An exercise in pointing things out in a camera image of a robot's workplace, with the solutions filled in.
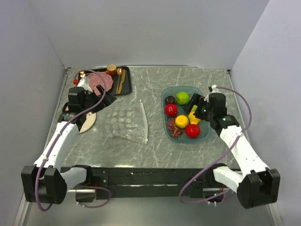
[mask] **gold spoon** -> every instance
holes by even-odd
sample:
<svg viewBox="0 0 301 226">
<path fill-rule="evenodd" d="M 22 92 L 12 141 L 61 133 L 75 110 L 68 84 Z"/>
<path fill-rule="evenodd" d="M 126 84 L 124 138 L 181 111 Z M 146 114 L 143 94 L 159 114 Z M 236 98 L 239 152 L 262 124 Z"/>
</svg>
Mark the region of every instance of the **gold spoon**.
<svg viewBox="0 0 301 226">
<path fill-rule="evenodd" d="M 118 83 L 117 83 L 116 94 L 118 94 L 119 81 L 120 81 L 120 76 L 122 75 L 122 73 L 123 73 L 123 68 L 121 68 L 121 67 L 117 68 Z"/>
</svg>

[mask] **gray marble tabletop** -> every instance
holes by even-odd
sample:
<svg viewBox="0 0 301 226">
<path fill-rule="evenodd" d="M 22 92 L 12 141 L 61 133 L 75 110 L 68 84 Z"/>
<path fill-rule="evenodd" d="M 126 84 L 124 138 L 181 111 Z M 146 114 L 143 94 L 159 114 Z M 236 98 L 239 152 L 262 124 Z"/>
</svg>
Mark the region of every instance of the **gray marble tabletop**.
<svg viewBox="0 0 301 226">
<path fill-rule="evenodd" d="M 231 88 L 227 70 L 194 67 L 129 68 L 132 93 L 118 97 L 114 104 L 128 106 L 130 103 L 142 101 L 148 121 L 148 143 L 134 143 L 122 137 L 103 138 L 100 134 L 102 122 L 96 120 L 91 129 L 78 134 L 66 155 L 63 166 L 84 164 L 92 167 L 203 168 L 227 150 L 227 146 L 214 131 L 202 143 L 180 144 L 170 140 L 164 133 L 160 97 L 162 91 L 171 86 L 194 86 L 200 89 L 204 96 L 208 94 L 208 86 L 214 84 Z M 68 90 L 74 86 L 72 83 L 74 74 L 79 69 L 83 68 L 69 68 L 66 72 L 66 84 L 51 128 L 51 135 L 62 107 L 68 101 Z M 227 97 L 228 112 L 241 123 L 242 118 L 233 93 L 229 91 L 224 93 Z M 222 162 L 233 169 L 238 169 L 238 164 L 231 154 Z"/>
</svg>

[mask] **teal tray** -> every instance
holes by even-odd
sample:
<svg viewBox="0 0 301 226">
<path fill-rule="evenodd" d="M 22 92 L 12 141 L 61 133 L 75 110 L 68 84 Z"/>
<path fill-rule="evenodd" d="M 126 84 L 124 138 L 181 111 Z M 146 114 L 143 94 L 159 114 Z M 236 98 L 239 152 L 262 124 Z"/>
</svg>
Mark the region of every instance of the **teal tray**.
<svg viewBox="0 0 301 226">
<path fill-rule="evenodd" d="M 163 116 L 163 126 L 164 126 L 164 131 L 165 131 L 165 134 L 166 136 L 168 136 L 168 138 L 170 138 L 171 140 L 175 141 L 175 142 L 179 142 L 179 143 L 194 143 L 194 142 L 202 142 L 204 140 L 206 140 L 210 134 L 211 134 L 211 126 L 210 126 L 210 123 L 207 122 L 207 121 L 200 121 L 198 126 L 201 128 L 201 134 L 196 138 L 196 139 L 191 139 L 189 138 L 188 136 L 186 136 L 185 134 L 185 129 L 182 129 L 182 135 L 180 136 L 180 139 L 174 139 L 171 137 L 171 132 L 169 130 L 169 128 L 167 127 L 167 122 L 171 119 L 174 119 L 174 118 L 170 118 L 170 117 L 167 117 L 167 115 L 165 114 L 165 98 L 167 96 L 173 96 L 175 97 L 175 95 L 179 92 L 186 92 L 189 94 L 189 98 L 192 98 L 192 95 L 194 93 L 197 93 L 197 94 L 200 94 L 200 95 L 203 95 L 202 92 L 195 88 L 195 87 L 192 87 L 192 86 L 174 86 L 174 87 L 169 87 L 169 88 L 166 88 L 162 94 L 161 94 L 161 105 L 162 105 L 162 116 Z M 186 115 L 188 117 L 187 114 L 185 114 L 183 108 L 184 108 L 185 105 L 179 105 L 177 104 L 177 107 L 178 107 L 178 115 Z"/>
</svg>

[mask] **fruit basket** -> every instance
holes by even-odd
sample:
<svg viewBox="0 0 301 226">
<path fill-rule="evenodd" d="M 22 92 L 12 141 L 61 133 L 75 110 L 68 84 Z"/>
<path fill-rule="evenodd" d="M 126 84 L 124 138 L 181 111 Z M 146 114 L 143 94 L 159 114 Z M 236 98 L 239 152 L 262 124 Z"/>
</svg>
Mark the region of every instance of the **fruit basket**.
<svg viewBox="0 0 301 226">
<path fill-rule="evenodd" d="M 201 129 L 201 133 L 197 138 L 195 138 L 195 139 L 189 138 L 185 134 L 185 129 L 182 129 L 182 134 L 180 135 L 179 139 L 171 137 L 171 131 L 167 127 L 167 123 L 170 120 L 174 119 L 174 118 L 168 117 L 165 114 L 165 107 L 166 107 L 165 98 L 168 97 L 168 96 L 176 97 L 176 94 L 179 93 L 179 92 L 188 93 L 189 98 L 191 98 L 194 93 L 203 95 L 202 92 L 198 88 L 195 88 L 195 87 L 192 87 L 192 86 L 168 87 L 162 92 L 162 94 L 161 94 L 161 105 L 162 105 L 163 126 L 164 126 L 164 131 L 165 131 L 166 136 L 168 136 L 171 140 L 173 140 L 175 142 L 179 142 L 179 143 L 193 143 L 193 142 L 202 142 L 202 141 L 206 140 L 211 134 L 211 127 L 210 127 L 210 123 L 207 122 L 207 121 L 204 121 L 204 120 L 201 120 L 198 123 L 198 126 Z M 177 115 L 186 115 L 188 117 L 188 115 L 185 114 L 184 109 L 183 109 L 185 107 L 185 105 L 179 105 L 177 103 L 176 103 L 176 105 L 177 105 L 177 108 L 178 108 L 178 114 Z"/>
</svg>

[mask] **pink plate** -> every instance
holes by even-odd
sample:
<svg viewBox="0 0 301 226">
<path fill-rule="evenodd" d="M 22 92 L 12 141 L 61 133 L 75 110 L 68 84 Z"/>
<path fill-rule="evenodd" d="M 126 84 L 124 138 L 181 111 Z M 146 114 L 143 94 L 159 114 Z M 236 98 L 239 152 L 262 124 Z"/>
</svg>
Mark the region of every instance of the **pink plate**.
<svg viewBox="0 0 301 226">
<path fill-rule="evenodd" d="M 107 74 L 106 72 L 97 72 L 97 74 L 99 74 L 103 77 L 103 79 L 105 80 L 105 84 L 106 84 L 106 90 L 109 91 L 112 88 L 112 85 L 113 85 L 112 77 L 109 74 Z M 101 78 L 99 78 L 99 76 L 97 74 L 95 74 L 95 73 L 89 74 L 88 78 L 90 79 L 91 89 L 96 93 L 96 95 L 99 96 L 100 92 L 98 91 L 96 86 L 101 85 L 103 87 L 104 83 L 101 80 Z"/>
</svg>

